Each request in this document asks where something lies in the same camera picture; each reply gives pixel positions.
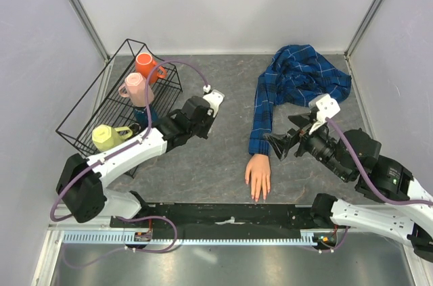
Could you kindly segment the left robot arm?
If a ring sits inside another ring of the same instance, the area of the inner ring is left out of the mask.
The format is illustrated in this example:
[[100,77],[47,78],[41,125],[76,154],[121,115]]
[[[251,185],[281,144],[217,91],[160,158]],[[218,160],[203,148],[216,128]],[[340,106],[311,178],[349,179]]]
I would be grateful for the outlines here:
[[138,193],[108,189],[122,174],[139,164],[187,143],[192,137],[207,138],[224,100],[216,90],[190,97],[179,110],[160,118],[132,139],[88,158],[70,156],[58,181],[59,200],[69,210],[67,217],[86,223],[97,216],[120,216],[133,227],[142,227],[148,210]]

